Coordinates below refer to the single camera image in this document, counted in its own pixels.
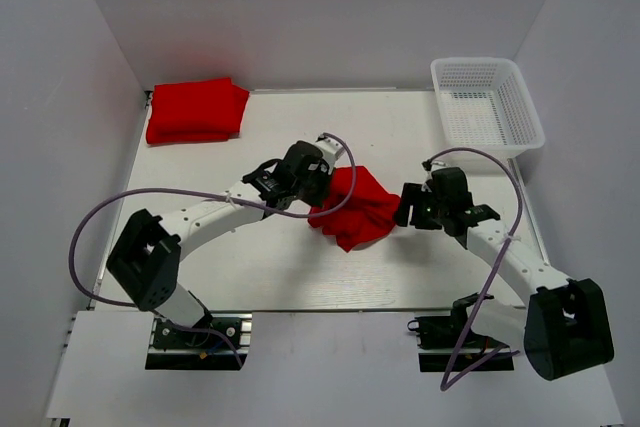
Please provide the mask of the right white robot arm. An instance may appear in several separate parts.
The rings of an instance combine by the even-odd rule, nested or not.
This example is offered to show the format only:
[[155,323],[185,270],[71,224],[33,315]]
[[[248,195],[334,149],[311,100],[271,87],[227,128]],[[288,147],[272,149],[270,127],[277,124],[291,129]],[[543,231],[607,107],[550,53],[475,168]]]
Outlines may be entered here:
[[602,289],[555,269],[517,239],[494,209],[474,202],[460,168],[441,168],[423,184],[405,184],[394,220],[400,227],[442,230],[455,238],[495,268],[524,305],[503,305],[481,290],[456,300],[446,316],[411,321],[408,328],[419,335],[421,349],[450,352],[448,370],[466,370],[457,361],[461,350],[471,354],[472,366],[520,352],[548,381],[613,360]]

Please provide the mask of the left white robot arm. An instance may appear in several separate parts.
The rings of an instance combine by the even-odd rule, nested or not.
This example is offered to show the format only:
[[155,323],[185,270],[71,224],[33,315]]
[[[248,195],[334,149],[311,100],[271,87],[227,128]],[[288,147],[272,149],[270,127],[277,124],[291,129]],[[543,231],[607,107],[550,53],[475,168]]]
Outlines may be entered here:
[[181,261],[206,243],[247,224],[286,212],[295,201],[319,207],[328,196],[336,161],[344,153],[326,136],[298,141],[282,159],[246,174],[219,200],[153,215],[132,214],[107,259],[107,270],[140,311],[153,311],[177,324],[188,345],[211,334],[205,306],[178,283]]

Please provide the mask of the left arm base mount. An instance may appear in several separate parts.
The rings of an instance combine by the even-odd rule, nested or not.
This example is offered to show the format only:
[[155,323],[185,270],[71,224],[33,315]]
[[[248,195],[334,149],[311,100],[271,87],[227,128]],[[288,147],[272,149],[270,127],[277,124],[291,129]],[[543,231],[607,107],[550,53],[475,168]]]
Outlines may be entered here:
[[[209,330],[223,334],[241,362],[246,360],[252,331],[250,314],[214,314]],[[146,356],[148,371],[239,371],[234,351],[219,336],[177,330],[156,317]]]

